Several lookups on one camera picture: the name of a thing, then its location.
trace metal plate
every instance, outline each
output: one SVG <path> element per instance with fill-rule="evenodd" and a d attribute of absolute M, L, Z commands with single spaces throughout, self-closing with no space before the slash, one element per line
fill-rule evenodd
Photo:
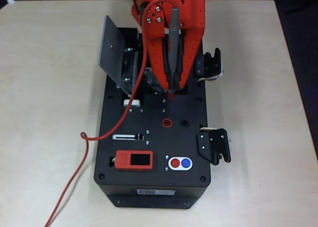
<path fill-rule="evenodd" d="M 109 16 L 106 16 L 98 65 L 129 95 L 131 93 L 131 87 L 126 85 L 121 79 L 124 49 L 125 37 Z"/>

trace white table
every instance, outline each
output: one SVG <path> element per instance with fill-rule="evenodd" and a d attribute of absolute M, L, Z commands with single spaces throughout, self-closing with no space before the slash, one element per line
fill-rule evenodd
<path fill-rule="evenodd" d="M 20 1 L 0 10 L 0 226 L 43 226 L 98 133 L 104 16 L 135 27 L 128 1 Z M 205 52 L 224 77 L 206 84 L 209 126 L 232 139 L 232 162 L 188 211 L 119 209 L 93 180 L 96 143 L 53 227 L 314 227 L 318 168 L 272 1 L 208 1 Z"/>

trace small display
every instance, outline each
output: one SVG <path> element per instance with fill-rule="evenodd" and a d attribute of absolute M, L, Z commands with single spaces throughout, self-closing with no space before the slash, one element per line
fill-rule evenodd
<path fill-rule="evenodd" d="M 150 154 L 131 154 L 131 165 L 150 165 Z"/>

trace black bracket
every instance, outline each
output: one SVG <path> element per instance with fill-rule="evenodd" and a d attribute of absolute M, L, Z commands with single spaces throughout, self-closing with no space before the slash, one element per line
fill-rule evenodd
<path fill-rule="evenodd" d="M 225 162 L 231 162 L 230 139 L 225 129 L 199 132 L 197 150 L 201 157 L 213 165 L 219 165 L 222 156 Z"/>
<path fill-rule="evenodd" d="M 221 51 L 219 48 L 215 49 L 214 57 L 209 52 L 200 57 L 195 66 L 195 75 L 198 78 L 218 78 L 222 76 L 222 61 Z"/>

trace white sticker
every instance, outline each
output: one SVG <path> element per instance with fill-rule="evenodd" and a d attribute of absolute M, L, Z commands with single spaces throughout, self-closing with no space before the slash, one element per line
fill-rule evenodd
<path fill-rule="evenodd" d="M 149 190 L 149 189 L 137 189 L 138 195 L 164 195 L 173 196 L 174 190 Z"/>

